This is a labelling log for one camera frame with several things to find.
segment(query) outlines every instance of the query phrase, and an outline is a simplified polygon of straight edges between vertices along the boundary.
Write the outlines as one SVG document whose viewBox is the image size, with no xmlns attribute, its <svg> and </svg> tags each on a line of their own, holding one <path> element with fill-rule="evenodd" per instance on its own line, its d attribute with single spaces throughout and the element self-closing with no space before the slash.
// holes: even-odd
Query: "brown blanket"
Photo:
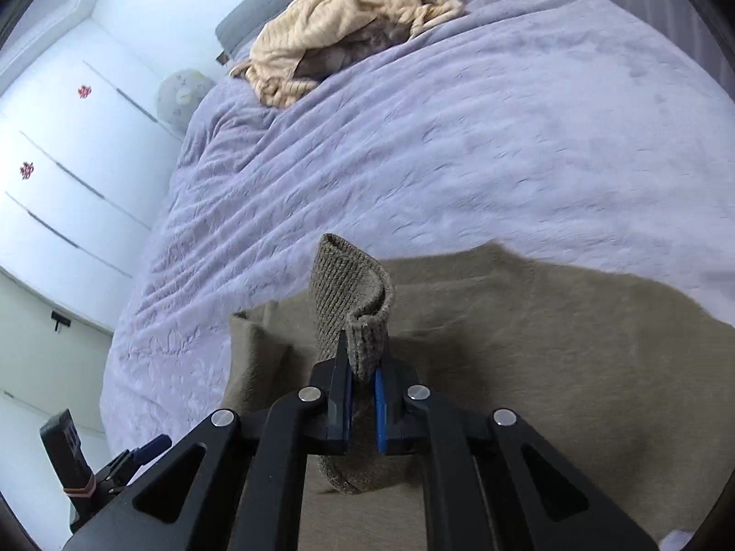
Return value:
<svg viewBox="0 0 735 551">
<path fill-rule="evenodd" d="M 325 236 L 310 292 L 231 318 L 223 405 L 253 411 L 303 386 L 334 354 L 335 325 L 355 337 L 364 382 L 390 314 L 391 353 L 425 384 L 461 407 L 522 414 L 654 537 L 695 530 L 733 470 L 735 329 L 672 288 L 492 243 L 378 264 Z M 412 466 L 377 456 L 371 422 L 361 397 L 348 456 L 322 459 L 321 474 L 310 462 L 300 549 L 425 548 Z"/>
</svg>

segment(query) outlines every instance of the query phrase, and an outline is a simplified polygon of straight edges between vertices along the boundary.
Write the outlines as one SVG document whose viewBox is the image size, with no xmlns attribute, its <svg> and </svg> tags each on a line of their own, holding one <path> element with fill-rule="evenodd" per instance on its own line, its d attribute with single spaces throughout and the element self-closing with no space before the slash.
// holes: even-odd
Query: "beige towel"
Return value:
<svg viewBox="0 0 735 551">
<path fill-rule="evenodd" d="M 333 46 L 376 19 L 405 25 L 415 37 L 463 11 L 458 0 L 293 0 L 263 27 L 250 57 L 230 76 L 244 76 L 261 103 L 286 108 L 318 84 L 294 78 L 306 51 Z"/>
<path fill-rule="evenodd" d="M 372 342 L 353 365 L 375 366 L 390 312 L 390 351 L 426 385 L 462 408 L 517 410 L 657 539 L 695 530 L 733 470 L 735 329 L 663 284 L 497 244 L 376 264 L 325 236 L 310 290 L 232 318 L 223 405 L 258 410 L 303 386 L 343 312 Z M 412 466 L 377 454 L 364 408 L 348 455 L 310 462 L 299 549 L 425 549 Z"/>
</svg>

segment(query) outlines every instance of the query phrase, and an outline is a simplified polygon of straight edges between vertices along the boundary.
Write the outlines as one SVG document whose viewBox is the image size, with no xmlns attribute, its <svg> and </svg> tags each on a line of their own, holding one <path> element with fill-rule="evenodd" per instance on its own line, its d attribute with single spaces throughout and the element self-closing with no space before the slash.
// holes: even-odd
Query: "red flower sticker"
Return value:
<svg viewBox="0 0 735 551">
<path fill-rule="evenodd" d="M 31 177 L 33 169 L 33 163 L 28 163 L 27 161 L 23 162 L 23 165 L 21 166 L 21 176 L 23 176 L 23 180 L 28 180 L 28 178 Z"/>
</svg>

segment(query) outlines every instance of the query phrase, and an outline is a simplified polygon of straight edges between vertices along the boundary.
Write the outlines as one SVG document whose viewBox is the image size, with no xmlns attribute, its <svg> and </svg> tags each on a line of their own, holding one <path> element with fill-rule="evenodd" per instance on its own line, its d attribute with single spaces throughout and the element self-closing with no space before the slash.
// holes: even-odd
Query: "bed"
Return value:
<svg viewBox="0 0 735 551">
<path fill-rule="evenodd" d="M 225 50 L 246 56 L 288 1 L 245 1 Z M 463 1 L 288 109 L 238 79 L 207 95 L 109 353 L 113 454 L 218 407 L 227 316 L 303 290 L 325 232 L 379 259 L 496 239 L 668 283 L 735 325 L 727 93 L 609 0 Z"/>
</svg>

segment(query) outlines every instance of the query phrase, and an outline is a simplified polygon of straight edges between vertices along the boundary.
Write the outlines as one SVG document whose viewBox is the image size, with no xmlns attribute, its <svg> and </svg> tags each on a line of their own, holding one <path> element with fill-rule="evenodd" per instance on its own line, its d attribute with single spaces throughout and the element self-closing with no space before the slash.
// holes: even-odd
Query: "metal pivot screw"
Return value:
<svg viewBox="0 0 735 551">
<path fill-rule="evenodd" d="M 502 427 L 512 427 L 513 425 L 515 425 L 518 417 L 515 415 L 515 412 L 513 412 L 513 410 L 501 408 L 500 410 L 496 410 L 492 414 L 492 419 Z"/>
<path fill-rule="evenodd" d="M 409 387 L 408 395 L 411 399 L 426 399 L 431 395 L 431 389 L 425 385 L 412 385 Z"/>
<path fill-rule="evenodd" d="M 212 425 L 226 427 L 234 420 L 234 414 L 230 410 L 217 410 L 212 414 Z"/>
<path fill-rule="evenodd" d="M 318 387 L 304 387 L 299 389 L 299 399 L 302 402 L 316 402 L 321 397 L 321 390 Z"/>
</svg>

